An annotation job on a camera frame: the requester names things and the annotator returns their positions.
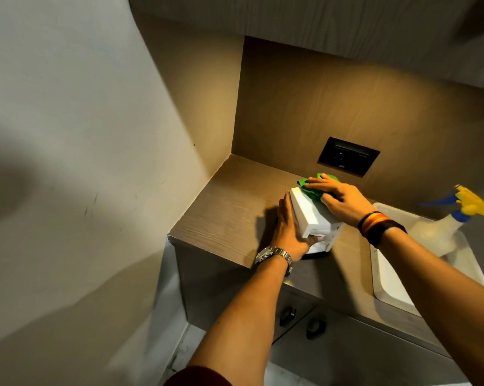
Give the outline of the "person's left hand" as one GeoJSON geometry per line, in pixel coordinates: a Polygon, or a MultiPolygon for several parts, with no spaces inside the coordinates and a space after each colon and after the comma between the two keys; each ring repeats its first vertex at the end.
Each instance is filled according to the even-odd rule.
{"type": "Polygon", "coordinates": [[[290,191],[279,200],[277,207],[277,224],[271,240],[271,246],[287,251],[293,262],[300,261],[309,252],[310,247],[298,231],[290,191]]]}

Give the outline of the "person's right hand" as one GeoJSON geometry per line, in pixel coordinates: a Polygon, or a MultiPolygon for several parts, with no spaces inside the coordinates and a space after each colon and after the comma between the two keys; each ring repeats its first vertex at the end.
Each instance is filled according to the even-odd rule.
{"type": "Polygon", "coordinates": [[[340,201],[340,209],[331,211],[331,213],[351,227],[357,228],[362,219],[376,211],[372,203],[353,185],[316,177],[310,177],[309,181],[310,183],[306,184],[306,187],[310,189],[336,194],[340,201]]]}

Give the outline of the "green cleaning cloth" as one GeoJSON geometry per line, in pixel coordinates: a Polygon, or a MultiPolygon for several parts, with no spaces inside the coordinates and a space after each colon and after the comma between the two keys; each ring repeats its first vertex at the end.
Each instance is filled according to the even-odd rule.
{"type": "MultiPolygon", "coordinates": [[[[320,179],[320,174],[322,174],[322,173],[317,173],[317,175],[316,175],[317,179],[320,179]]],[[[308,196],[310,199],[316,200],[316,201],[321,201],[321,196],[323,194],[331,194],[332,196],[337,198],[336,194],[334,194],[333,192],[325,192],[325,191],[322,191],[322,190],[310,189],[310,188],[306,187],[306,184],[309,184],[309,183],[310,183],[309,178],[300,179],[300,180],[297,181],[297,184],[299,185],[299,187],[303,190],[303,192],[306,194],[306,196],[308,196]]]]}

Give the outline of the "white box appliance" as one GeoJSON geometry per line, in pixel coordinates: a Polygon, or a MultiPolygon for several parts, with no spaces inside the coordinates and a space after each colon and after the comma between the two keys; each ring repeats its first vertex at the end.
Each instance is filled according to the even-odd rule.
{"type": "Polygon", "coordinates": [[[298,232],[303,239],[315,236],[322,241],[310,246],[307,255],[330,252],[341,233],[343,222],[334,216],[322,201],[311,199],[302,188],[290,189],[298,232]]]}

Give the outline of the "person's right forearm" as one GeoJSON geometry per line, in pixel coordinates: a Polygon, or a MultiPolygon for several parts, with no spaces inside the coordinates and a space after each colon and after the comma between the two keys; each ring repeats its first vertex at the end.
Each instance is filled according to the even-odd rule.
{"type": "Polygon", "coordinates": [[[484,386],[484,286],[399,228],[385,231],[378,249],[470,383],[484,386]]]}

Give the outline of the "person's left forearm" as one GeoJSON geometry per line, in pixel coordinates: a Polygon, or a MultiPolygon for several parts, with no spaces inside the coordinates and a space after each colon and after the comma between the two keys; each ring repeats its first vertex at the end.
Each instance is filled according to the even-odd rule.
{"type": "Polygon", "coordinates": [[[263,386],[287,268],[279,255],[262,262],[205,334],[188,366],[213,370],[232,386],[263,386]]]}

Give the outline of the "silver metal wristwatch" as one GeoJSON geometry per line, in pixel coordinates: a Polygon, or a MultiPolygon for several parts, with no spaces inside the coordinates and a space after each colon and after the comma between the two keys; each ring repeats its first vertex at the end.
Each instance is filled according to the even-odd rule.
{"type": "Polygon", "coordinates": [[[276,246],[267,246],[264,249],[262,249],[255,257],[254,259],[254,265],[259,266],[262,262],[266,261],[266,259],[271,258],[274,255],[279,255],[282,257],[288,264],[287,270],[285,272],[284,277],[288,277],[292,270],[293,270],[293,260],[291,258],[291,255],[285,251],[284,249],[276,246]]]}

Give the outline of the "white rectangular sink basin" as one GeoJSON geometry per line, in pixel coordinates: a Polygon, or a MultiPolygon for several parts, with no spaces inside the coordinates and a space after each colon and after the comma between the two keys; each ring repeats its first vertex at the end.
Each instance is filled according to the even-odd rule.
{"type": "MultiPolygon", "coordinates": [[[[410,230],[417,222],[431,222],[430,219],[383,203],[375,202],[373,206],[376,207],[378,211],[403,225],[407,230],[410,230]]],[[[443,255],[441,259],[462,272],[464,275],[484,286],[483,271],[464,234],[461,231],[456,231],[452,235],[452,239],[455,244],[455,249],[452,250],[452,252],[443,255]]],[[[420,317],[419,311],[413,304],[397,273],[388,260],[380,250],[373,246],[370,246],[370,251],[374,296],[388,305],[392,305],[420,317]]]]}

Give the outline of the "spray bottle with yellow trigger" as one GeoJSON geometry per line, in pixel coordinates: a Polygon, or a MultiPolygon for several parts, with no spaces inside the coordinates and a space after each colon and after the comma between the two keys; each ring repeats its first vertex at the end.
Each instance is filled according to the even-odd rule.
{"type": "Polygon", "coordinates": [[[408,234],[419,244],[438,257],[457,248],[455,234],[475,215],[484,216],[484,200],[470,189],[456,185],[453,193],[445,199],[422,203],[422,206],[458,205],[458,209],[437,221],[417,221],[408,234]]]}

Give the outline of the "grey base cabinet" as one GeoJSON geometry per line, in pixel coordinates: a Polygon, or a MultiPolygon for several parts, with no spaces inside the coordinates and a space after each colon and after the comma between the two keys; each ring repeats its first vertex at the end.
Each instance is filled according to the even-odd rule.
{"type": "MultiPolygon", "coordinates": [[[[257,251],[242,261],[234,244],[186,242],[170,236],[188,322],[209,330],[252,275],[257,251]]],[[[323,386],[435,386],[465,383],[464,374],[418,316],[380,303],[373,294],[370,247],[343,230],[329,253],[294,266],[280,291],[271,362],[323,386]],[[281,311],[297,309],[279,327],[281,311]],[[312,318],[327,322],[306,338],[312,318]]]]}

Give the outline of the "dark red sleeve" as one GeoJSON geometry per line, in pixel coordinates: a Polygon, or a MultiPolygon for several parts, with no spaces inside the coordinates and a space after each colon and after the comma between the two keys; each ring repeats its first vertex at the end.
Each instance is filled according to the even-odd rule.
{"type": "Polygon", "coordinates": [[[216,371],[201,367],[189,366],[176,372],[163,386],[233,386],[225,377],[216,371]]]}

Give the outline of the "black wall socket panel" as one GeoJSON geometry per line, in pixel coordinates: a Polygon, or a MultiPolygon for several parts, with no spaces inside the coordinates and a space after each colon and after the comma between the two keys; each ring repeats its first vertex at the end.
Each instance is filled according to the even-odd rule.
{"type": "Polygon", "coordinates": [[[344,173],[363,177],[380,155],[379,150],[329,137],[317,163],[344,173]]]}

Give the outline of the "wooden wall cabinet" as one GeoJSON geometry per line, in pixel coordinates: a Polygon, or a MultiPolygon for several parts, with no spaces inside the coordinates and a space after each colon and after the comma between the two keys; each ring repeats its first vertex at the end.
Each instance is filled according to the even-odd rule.
{"type": "Polygon", "coordinates": [[[197,27],[484,89],[484,0],[129,0],[197,27]]]}

